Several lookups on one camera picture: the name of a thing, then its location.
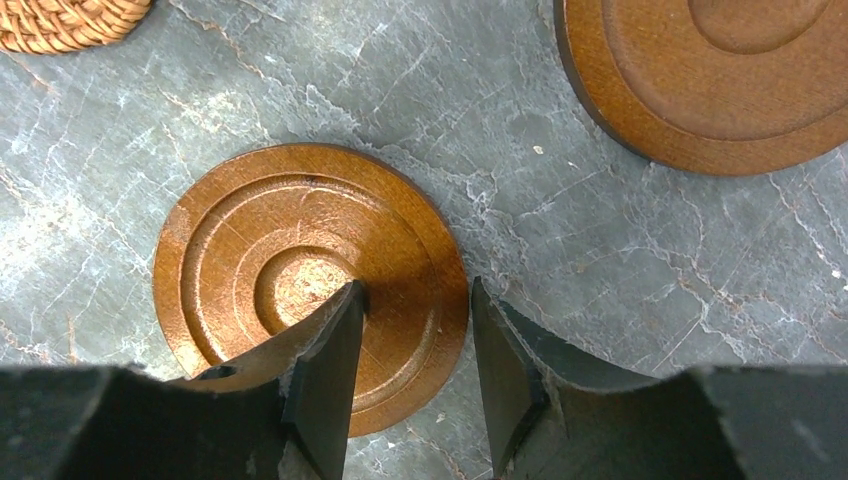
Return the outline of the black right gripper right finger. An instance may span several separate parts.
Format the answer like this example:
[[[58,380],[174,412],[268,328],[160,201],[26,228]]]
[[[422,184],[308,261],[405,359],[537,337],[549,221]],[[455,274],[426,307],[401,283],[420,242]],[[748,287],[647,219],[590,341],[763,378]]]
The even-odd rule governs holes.
[[[706,365],[665,378],[587,353],[475,280],[498,479],[843,479],[843,366]]]

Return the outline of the brown wooden coaster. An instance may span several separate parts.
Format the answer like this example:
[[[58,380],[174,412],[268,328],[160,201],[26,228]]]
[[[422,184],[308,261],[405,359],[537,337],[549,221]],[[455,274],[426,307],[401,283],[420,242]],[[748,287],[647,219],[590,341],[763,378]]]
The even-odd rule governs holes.
[[[847,140],[843,1],[558,1],[554,21],[580,103],[645,158],[745,176]]]
[[[465,341],[469,294],[435,203],[377,158],[322,143],[214,167],[161,230],[153,299],[177,362],[198,375],[296,325],[350,281],[366,295],[349,433],[425,406]]]

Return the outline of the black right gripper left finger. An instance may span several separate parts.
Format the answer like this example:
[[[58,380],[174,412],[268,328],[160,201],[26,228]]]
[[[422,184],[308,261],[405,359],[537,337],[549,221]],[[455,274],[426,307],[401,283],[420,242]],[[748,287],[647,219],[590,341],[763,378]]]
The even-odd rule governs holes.
[[[5,479],[339,479],[363,335],[361,283],[192,379],[5,367]]]

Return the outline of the woven rattan coaster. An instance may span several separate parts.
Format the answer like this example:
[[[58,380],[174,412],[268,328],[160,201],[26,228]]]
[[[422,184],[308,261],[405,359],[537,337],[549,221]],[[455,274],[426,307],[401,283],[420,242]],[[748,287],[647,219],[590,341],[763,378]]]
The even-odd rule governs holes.
[[[63,54],[119,42],[152,5],[150,0],[2,0],[1,49]]]

